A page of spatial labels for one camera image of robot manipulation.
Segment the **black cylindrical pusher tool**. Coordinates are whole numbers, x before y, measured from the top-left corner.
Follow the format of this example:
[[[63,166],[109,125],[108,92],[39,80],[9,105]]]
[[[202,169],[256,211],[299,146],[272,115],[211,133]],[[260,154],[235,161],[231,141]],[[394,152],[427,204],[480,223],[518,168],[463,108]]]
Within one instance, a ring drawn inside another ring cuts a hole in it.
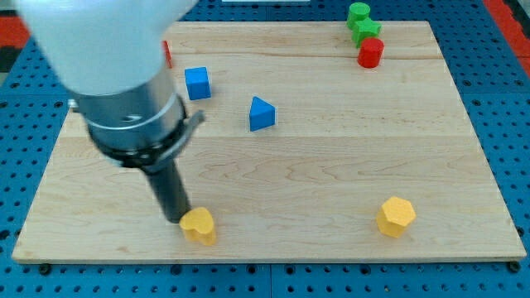
[[[167,221],[178,224],[191,209],[189,197],[174,161],[142,169]]]

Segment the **red block behind arm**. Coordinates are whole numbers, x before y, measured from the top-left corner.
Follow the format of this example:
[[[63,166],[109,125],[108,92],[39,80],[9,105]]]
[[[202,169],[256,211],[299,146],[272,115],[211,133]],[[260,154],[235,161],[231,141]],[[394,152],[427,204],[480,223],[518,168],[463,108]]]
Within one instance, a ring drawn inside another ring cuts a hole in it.
[[[166,66],[168,69],[171,69],[173,67],[173,64],[172,64],[172,56],[171,56],[171,49],[169,47],[169,43],[167,41],[163,41],[162,48],[163,48],[164,55],[165,55]]]

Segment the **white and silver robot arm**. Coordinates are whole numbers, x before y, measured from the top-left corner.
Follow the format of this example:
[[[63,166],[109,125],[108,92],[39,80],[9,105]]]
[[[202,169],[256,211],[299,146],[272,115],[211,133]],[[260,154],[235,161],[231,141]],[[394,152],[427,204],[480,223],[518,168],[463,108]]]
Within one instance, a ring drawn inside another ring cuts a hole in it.
[[[193,0],[17,0],[16,9],[70,94],[94,145],[147,177],[166,219],[190,202],[175,159],[204,121],[188,115],[162,37]]]

